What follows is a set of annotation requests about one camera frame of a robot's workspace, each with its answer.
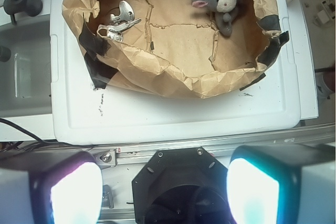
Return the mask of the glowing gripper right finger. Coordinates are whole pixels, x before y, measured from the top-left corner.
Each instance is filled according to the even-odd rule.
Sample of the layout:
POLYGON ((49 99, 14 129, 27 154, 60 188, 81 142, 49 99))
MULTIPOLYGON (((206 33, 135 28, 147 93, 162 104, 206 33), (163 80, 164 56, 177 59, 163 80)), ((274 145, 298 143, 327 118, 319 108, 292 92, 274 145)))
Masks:
POLYGON ((239 146, 226 191, 237 223, 335 223, 335 146, 239 146))

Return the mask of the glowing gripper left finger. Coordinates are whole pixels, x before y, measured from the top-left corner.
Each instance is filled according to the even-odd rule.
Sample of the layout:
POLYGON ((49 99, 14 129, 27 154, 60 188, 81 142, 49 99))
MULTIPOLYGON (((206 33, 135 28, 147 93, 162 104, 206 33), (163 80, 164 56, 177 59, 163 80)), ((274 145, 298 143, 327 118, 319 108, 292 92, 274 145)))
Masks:
POLYGON ((1 223, 97 223, 102 192, 86 151, 1 153, 1 223))

